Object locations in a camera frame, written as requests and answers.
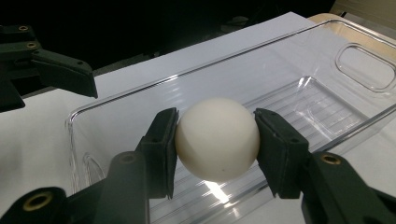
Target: white ball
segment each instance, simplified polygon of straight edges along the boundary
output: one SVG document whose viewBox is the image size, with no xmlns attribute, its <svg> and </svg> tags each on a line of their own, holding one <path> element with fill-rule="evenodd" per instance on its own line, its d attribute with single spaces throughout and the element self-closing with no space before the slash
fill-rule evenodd
<svg viewBox="0 0 396 224">
<path fill-rule="evenodd" d="M 242 175 L 256 160 L 260 135 L 246 108 L 230 99 L 212 98 L 184 113 L 175 142 L 177 155 L 192 174 L 225 182 Z"/>
</svg>

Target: plastic container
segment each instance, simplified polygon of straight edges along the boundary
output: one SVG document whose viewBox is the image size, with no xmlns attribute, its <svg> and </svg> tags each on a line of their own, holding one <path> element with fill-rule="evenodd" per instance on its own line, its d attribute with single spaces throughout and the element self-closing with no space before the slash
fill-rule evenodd
<svg viewBox="0 0 396 224">
<path fill-rule="evenodd" d="M 83 106 L 67 121 L 73 189 L 105 178 L 111 159 L 134 150 L 159 111 L 176 107 L 182 115 L 211 97 L 279 113 L 308 139 L 310 151 L 328 150 L 363 130 L 371 136 L 378 129 L 368 127 L 396 108 L 395 64 L 394 43 L 346 21 L 326 21 Z M 263 190 L 257 163 L 235 180 L 214 184 L 179 162 L 174 198 L 150 200 L 150 220 L 229 223 L 220 217 Z M 266 202 L 245 206 L 239 218 Z"/>
</svg>

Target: white surface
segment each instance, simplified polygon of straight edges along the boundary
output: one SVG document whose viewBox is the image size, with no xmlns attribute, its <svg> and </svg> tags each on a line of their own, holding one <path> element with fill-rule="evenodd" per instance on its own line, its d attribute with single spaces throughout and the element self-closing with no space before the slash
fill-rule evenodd
<svg viewBox="0 0 396 224">
<path fill-rule="evenodd" d="M 289 13 L 229 35 L 129 66 L 95 79 L 100 99 L 312 25 Z M 95 99 L 56 90 L 25 99 L 24 109 L 0 114 L 0 214 L 24 193 L 56 186 L 70 193 L 64 121 Z"/>
</svg>

